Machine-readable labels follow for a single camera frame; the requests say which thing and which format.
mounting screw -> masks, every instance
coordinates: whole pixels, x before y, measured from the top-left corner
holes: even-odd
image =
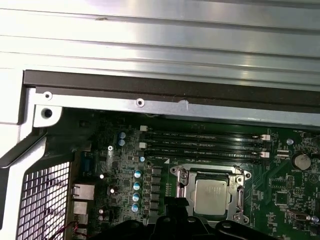
[[[146,102],[142,98],[138,98],[137,100],[135,100],[135,105],[138,108],[143,108],[145,106],[145,104],[146,104]]]
[[[45,91],[43,95],[44,95],[44,98],[48,101],[52,99],[52,93],[49,91]]]
[[[186,173],[186,172],[181,173],[182,179],[186,179],[187,177],[188,177],[188,173]]]
[[[42,118],[44,118],[44,119],[49,119],[49,118],[51,118],[51,116],[52,116],[52,111],[51,111],[51,109],[49,109],[49,108],[44,108],[43,110],[42,110],[42,112],[41,112],[41,116],[42,116]]]
[[[293,141],[291,138],[288,138],[288,139],[286,140],[286,144],[292,145],[292,144],[294,144],[294,141]]]

black plastic strip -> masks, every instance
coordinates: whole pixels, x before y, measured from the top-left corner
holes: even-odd
[[[25,71],[23,83],[32,87],[97,91],[97,95],[101,95],[98,92],[108,92],[109,95],[118,94],[119,98],[131,94],[158,99],[186,99],[203,105],[320,112],[320,94],[306,90],[34,70]]]
[[[9,167],[0,168],[0,183],[1,183],[0,184],[0,230],[2,229],[3,223],[4,223],[9,169],[10,169]]]

green circuit board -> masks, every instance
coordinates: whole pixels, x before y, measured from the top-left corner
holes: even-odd
[[[150,216],[163,214],[164,198],[177,195],[170,169],[192,163],[251,173],[244,185],[247,226],[283,240],[319,237],[317,132],[114,113],[101,117],[91,141],[91,150],[82,153],[81,178],[105,175],[97,181],[88,214],[92,235],[129,219],[146,224]],[[108,209],[103,220],[102,206]]]

red wire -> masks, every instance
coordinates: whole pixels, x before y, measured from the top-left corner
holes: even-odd
[[[61,227],[58,231],[56,231],[55,234],[53,234],[48,240],[54,240],[55,237],[61,233],[63,233],[68,227],[70,227],[72,224],[75,224],[74,225],[74,229],[73,229],[73,232],[75,232],[75,229],[78,229],[78,225],[79,223],[77,221],[71,221],[69,222],[67,225]]]

metal bracket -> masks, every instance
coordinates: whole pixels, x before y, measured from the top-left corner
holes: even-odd
[[[249,218],[244,215],[244,186],[245,181],[252,177],[248,171],[237,166],[200,165],[187,163],[174,166],[170,172],[177,176],[176,197],[186,198],[189,206],[186,207],[188,215],[193,216],[196,207],[197,176],[220,175],[227,179],[226,187],[226,220],[232,220],[240,224],[248,224]],[[207,219],[209,225],[215,226],[218,221]]]
[[[36,105],[33,126],[44,128],[55,125],[62,115],[61,106]]]

